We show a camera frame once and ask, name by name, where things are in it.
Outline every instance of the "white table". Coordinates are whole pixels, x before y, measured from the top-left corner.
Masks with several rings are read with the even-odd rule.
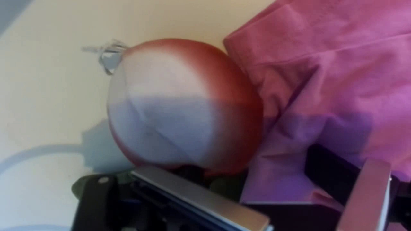
[[[222,47],[271,0],[0,0],[0,230],[69,230],[72,183],[130,168],[105,113],[109,77],[81,49],[160,37]]]

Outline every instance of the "purple fabric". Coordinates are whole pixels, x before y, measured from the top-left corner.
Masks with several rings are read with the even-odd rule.
[[[276,1],[231,33],[228,55],[264,105],[243,201],[313,201],[307,147],[368,156],[411,179],[411,1]]]

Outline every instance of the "pink fabric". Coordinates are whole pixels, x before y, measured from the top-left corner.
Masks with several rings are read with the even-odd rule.
[[[320,142],[411,179],[411,1],[276,1],[231,33],[228,55],[264,105],[264,141],[244,203],[314,201],[303,174]]]

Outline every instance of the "white surface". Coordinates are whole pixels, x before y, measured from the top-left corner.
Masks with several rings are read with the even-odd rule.
[[[0,0],[0,230],[69,230],[70,185],[130,167],[105,122],[109,77],[81,47],[159,37],[221,47],[268,2]]]

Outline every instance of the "pink cloth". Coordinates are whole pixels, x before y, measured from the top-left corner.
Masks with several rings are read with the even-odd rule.
[[[383,159],[411,179],[410,9],[410,0],[282,0],[225,40],[264,105],[243,203],[313,201],[303,174],[313,142],[356,164]]]

